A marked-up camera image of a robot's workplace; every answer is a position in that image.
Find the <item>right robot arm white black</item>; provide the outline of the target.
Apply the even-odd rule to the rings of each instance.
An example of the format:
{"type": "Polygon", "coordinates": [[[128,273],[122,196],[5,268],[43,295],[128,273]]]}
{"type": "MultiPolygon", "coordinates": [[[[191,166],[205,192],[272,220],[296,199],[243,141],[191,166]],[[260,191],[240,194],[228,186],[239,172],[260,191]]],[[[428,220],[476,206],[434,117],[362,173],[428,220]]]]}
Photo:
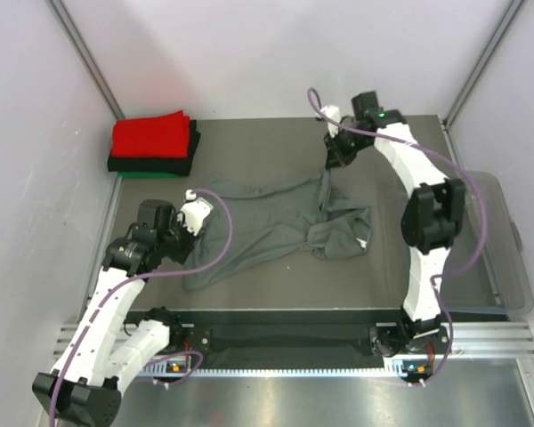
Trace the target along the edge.
{"type": "Polygon", "coordinates": [[[383,109],[376,93],[352,98],[352,116],[334,105],[321,108],[328,132],[326,167],[345,167],[357,154],[376,149],[396,172],[408,196],[400,231],[409,247],[409,287],[395,326],[371,328],[376,352],[392,357],[416,352],[441,332],[442,273],[463,226],[465,183],[449,178],[419,148],[407,119],[383,109]]]}

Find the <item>grey t shirt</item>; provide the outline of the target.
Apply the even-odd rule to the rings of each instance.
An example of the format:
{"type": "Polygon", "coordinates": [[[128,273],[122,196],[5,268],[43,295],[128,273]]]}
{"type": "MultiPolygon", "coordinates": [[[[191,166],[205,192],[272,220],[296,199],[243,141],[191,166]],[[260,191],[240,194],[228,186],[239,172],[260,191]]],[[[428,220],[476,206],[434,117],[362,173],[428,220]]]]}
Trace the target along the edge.
{"type": "Polygon", "coordinates": [[[184,263],[187,291],[293,253],[341,261],[369,248],[370,206],[335,187],[330,172],[264,187],[215,174],[205,187],[214,209],[184,263]]]}

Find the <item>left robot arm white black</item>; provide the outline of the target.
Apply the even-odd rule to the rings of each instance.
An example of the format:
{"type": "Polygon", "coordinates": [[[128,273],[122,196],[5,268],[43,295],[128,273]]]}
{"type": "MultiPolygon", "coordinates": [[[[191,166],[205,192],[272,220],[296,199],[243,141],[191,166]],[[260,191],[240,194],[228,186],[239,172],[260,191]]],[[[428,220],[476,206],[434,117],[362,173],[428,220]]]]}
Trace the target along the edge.
{"type": "Polygon", "coordinates": [[[213,207],[188,194],[180,209],[156,199],[141,202],[135,222],[107,247],[93,297],[69,345],[32,391],[50,423],[110,426],[125,391],[159,352],[175,352],[184,332],[174,315],[150,310],[116,348],[119,332],[148,275],[168,258],[186,261],[213,207]]]}

